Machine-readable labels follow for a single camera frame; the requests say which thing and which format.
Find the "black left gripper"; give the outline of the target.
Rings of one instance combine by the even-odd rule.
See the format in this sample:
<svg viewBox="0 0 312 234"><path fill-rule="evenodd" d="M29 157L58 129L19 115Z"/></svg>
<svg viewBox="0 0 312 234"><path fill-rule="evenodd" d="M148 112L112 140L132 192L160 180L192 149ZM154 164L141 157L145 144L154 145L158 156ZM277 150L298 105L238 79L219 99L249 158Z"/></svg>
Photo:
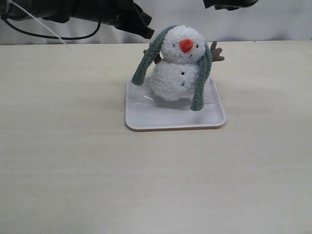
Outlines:
<svg viewBox="0 0 312 234"><path fill-rule="evenodd" d="M151 39L154 29L149 27L152 17L133 0L108 0L107 24L116 29Z"/></svg>

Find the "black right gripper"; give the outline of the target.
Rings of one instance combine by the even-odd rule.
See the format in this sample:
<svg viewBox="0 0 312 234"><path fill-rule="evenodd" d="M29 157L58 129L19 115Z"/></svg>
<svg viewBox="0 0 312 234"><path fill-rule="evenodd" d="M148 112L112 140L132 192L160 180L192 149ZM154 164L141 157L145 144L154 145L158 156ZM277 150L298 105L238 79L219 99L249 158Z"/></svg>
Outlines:
<svg viewBox="0 0 312 234"><path fill-rule="evenodd" d="M215 10L237 10L255 5L258 0L203 0L205 8L214 7Z"/></svg>

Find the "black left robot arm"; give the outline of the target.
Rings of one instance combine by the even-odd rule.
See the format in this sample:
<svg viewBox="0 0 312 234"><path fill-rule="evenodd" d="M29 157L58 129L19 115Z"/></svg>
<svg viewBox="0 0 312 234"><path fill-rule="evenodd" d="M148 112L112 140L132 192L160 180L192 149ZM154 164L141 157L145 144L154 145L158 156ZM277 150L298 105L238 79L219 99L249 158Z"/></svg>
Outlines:
<svg viewBox="0 0 312 234"><path fill-rule="evenodd" d="M99 31L101 24L145 39L150 39L154 34L154 30L149 27L151 16L132 0L2 0L0 18L20 33L44 39L58 37L21 30L11 24L10 20L44 19L66 23L70 18L76 18L97 22L94 32L83 37L68 37L67 40L90 38Z"/></svg>

